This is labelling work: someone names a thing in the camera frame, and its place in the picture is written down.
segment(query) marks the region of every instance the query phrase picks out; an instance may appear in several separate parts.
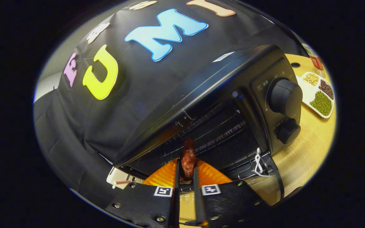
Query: black knob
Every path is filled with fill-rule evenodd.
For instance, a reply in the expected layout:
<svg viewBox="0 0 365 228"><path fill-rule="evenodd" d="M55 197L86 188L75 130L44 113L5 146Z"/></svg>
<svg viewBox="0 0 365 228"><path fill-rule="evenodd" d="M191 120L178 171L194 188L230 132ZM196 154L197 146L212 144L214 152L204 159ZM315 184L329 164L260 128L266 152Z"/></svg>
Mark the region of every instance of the black knob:
<svg viewBox="0 0 365 228"><path fill-rule="evenodd" d="M288 79L279 80L273 86L269 97L271 110L287 117L295 118L301 109L301 87Z"/></svg>
<svg viewBox="0 0 365 228"><path fill-rule="evenodd" d="M289 144L299 135L301 127L295 119L287 119L278 126L277 139Z"/></svg>

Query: toaster oven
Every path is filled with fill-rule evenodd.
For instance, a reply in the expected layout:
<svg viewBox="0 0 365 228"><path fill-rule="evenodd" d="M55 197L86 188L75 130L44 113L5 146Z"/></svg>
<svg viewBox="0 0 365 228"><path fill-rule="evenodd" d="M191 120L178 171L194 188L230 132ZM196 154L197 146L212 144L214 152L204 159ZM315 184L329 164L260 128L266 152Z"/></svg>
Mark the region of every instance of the toaster oven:
<svg viewBox="0 0 365 228"><path fill-rule="evenodd" d="M285 54L275 45L232 50L210 62L155 107L122 148L113 166L141 179L179 157L185 139L195 154L232 180L261 173L276 177L271 156L300 132L302 91Z"/></svg>

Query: letter m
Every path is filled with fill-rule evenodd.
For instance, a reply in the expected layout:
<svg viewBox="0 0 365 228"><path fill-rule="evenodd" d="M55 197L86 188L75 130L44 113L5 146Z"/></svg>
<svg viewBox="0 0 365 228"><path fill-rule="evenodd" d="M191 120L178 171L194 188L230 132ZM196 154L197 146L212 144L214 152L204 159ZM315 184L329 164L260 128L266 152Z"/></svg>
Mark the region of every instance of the letter m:
<svg viewBox="0 0 365 228"><path fill-rule="evenodd" d="M134 40L152 53L152 60L157 62L166 56L173 48L170 44L161 44L155 39L181 42L183 39L175 26L183 30L185 36L192 36L208 27L207 23L197 22L169 9L157 15L160 26L141 26L135 28L125 37L125 42Z"/></svg>

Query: roasted sausage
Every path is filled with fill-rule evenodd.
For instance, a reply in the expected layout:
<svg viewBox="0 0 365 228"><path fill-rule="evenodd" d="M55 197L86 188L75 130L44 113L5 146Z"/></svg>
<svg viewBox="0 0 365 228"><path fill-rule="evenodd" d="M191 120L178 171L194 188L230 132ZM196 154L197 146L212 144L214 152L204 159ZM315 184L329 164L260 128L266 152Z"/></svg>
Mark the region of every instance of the roasted sausage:
<svg viewBox="0 0 365 228"><path fill-rule="evenodd" d="M184 141L184 148L181 152L181 177L182 180L189 181L194 175L194 166L196 164L196 157L194 154L194 140L189 138Z"/></svg>

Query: white tray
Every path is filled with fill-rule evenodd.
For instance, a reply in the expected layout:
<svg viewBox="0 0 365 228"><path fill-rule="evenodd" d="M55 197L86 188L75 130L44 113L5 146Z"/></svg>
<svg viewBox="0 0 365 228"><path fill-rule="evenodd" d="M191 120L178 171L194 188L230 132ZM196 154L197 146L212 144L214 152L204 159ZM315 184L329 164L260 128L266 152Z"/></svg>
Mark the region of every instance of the white tray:
<svg viewBox="0 0 365 228"><path fill-rule="evenodd" d="M314 75L316 75L316 76L319 77L319 80L318 80L318 82L317 82L316 85L312 85L309 82L307 82L307 81L304 80L305 76L307 74L309 74L309 73L314 74ZM317 74L315 74L313 72L305 72L305 74L303 74L301 77L296 76L296 78L297 78L297 81L298 81L298 85L301 87L301 90L302 90L302 94L303 94L303 96L302 96L302 102L304 104L308 105L313 111L315 111L321 117L326 118L326 119L329 118L332 115L332 111L333 111L333 108L335 106L335 98L336 98L335 97L335 91L333 90L332 85L328 81L326 81L324 78L320 77L319 75L317 75ZM322 90L319 89L319 85L320 85L320 82L321 81L325 81L326 84L329 85L332 88L332 91L333 91L333 100L325 92L323 92ZM329 98L329 100L332 102L332 108L331 108L331 110L329 112L329 115L327 115L327 116L322 115L322 113L320 113L318 110L316 110L314 107L312 107L310 105L310 102L315 99L315 94L318 91L322 91L323 94L325 94L325 96L327 98Z"/></svg>

